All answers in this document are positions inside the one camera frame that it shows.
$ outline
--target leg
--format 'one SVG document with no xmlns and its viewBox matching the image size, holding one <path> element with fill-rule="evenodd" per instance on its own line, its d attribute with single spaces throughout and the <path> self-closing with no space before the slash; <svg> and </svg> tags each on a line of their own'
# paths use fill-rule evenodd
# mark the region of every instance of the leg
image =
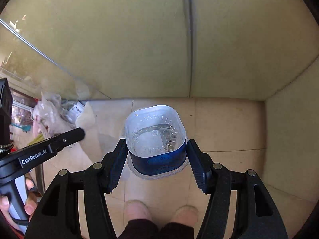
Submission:
<svg viewBox="0 0 319 239">
<path fill-rule="evenodd" d="M 194 225 L 198 220 L 198 210 L 195 207 L 184 206 L 178 209 L 172 220 L 165 225 L 159 238 L 194 239 Z"/>
<path fill-rule="evenodd" d="M 158 233 L 147 207 L 140 201 L 129 201 L 124 214 L 128 223 L 118 239 L 152 239 Z"/>
</svg>

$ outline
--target person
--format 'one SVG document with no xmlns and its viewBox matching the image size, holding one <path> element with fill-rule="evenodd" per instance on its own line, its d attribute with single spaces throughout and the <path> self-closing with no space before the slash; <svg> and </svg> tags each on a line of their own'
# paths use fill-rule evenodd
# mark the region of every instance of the person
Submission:
<svg viewBox="0 0 319 239">
<path fill-rule="evenodd" d="M 32 180 L 26 178 L 28 189 L 34 187 Z M 20 230 L 19 226 L 13 222 L 9 214 L 10 203 L 8 197 L 0 196 L 0 210 L 14 230 Z M 25 211 L 32 218 L 33 212 L 37 207 L 36 196 L 28 193 L 25 204 Z M 179 208 L 170 222 L 161 229 L 153 223 L 152 216 L 144 203 L 132 200 L 125 203 L 124 215 L 128 223 L 118 239 L 194 239 L 194 226 L 198 220 L 198 210 L 192 206 Z M 23 238 L 21 234 L 15 232 L 18 238 Z"/>
</svg>

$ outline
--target plastic container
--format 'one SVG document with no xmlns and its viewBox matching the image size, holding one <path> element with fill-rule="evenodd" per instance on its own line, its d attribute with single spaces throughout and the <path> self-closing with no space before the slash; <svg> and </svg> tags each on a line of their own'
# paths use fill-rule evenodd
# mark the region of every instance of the plastic container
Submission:
<svg viewBox="0 0 319 239">
<path fill-rule="evenodd" d="M 125 137 L 132 165 L 143 175 L 171 172 L 186 161 L 186 131 L 172 107 L 157 105 L 131 113 Z"/>
</svg>

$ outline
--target hand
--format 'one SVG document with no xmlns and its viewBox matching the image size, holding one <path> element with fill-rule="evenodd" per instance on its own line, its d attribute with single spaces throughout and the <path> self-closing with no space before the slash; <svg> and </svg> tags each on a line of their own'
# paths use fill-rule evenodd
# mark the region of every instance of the hand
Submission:
<svg viewBox="0 0 319 239">
<path fill-rule="evenodd" d="M 26 185 L 28 190 L 32 189 L 34 187 L 33 181 L 31 181 L 30 179 L 26 178 Z M 0 210 L 2 212 L 2 214 L 4 215 L 4 217 L 6 218 L 6 220 L 8 221 L 8 223 L 14 227 L 17 230 L 20 230 L 19 226 L 13 222 L 10 214 L 9 214 L 9 207 L 10 207 L 10 202 L 8 200 L 7 196 L 0 196 Z M 24 210 L 26 211 L 26 213 L 28 215 L 30 215 L 29 220 L 31 220 L 31 217 L 33 215 L 33 212 L 35 211 L 37 207 L 37 197 L 32 193 L 29 192 L 28 193 L 28 198 L 25 202 L 25 206 L 24 206 Z"/>
</svg>

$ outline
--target foot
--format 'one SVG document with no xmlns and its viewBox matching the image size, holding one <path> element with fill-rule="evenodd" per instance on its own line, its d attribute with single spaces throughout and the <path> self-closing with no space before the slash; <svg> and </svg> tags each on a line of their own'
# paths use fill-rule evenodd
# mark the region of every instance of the foot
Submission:
<svg viewBox="0 0 319 239">
<path fill-rule="evenodd" d="M 152 221 L 152 216 L 143 202 L 138 200 L 130 200 L 126 202 L 125 215 L 128 221 L 133 219 L 147 219 Z"/>
<path fill-rule="evenodd" d="M 189 227 L 194 227 L 198 220 L 198 210 L 192 206 L 183 206 L 179 208 L 171 222 L 180 223 Z"/>
</svg>

